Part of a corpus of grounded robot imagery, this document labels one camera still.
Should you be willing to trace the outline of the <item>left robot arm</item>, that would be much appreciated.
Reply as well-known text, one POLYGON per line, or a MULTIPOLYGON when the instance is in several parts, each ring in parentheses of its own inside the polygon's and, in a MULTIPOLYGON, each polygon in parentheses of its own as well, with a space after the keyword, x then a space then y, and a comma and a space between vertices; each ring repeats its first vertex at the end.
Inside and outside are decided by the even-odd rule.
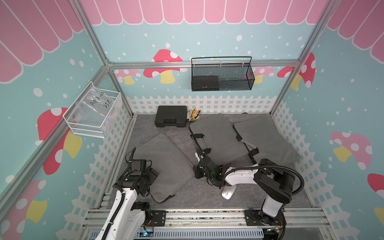
POLYGON ((133 148, 126 156, 128 167, 113 185, 117 190, 115 201, 97 240, 132 240, 140 227, 153 221, 150 204, 137 202, 137 198, 149 195, 159 173, 152 168, 151 160, 135 159, 135 152, 133 148))

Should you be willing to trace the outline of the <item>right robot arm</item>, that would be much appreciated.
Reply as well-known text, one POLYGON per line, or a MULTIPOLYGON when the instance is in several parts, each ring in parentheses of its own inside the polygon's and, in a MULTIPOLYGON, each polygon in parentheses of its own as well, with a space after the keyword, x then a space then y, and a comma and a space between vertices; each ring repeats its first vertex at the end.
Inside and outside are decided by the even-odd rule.
POLYGON ((209 184, 222 190, 224 199, 229 200, 241 184, 257 185, 267 194, 260 210, 245 211, 248 226, 278 223, 285 226, 283 208, 305 186, 304 178, 297 171, 268 159, 248 167, 225 168, 216 165, 204 151, 196 151, 195 156, 198 160, 194 166, 195 178, 207 178, 209 184))

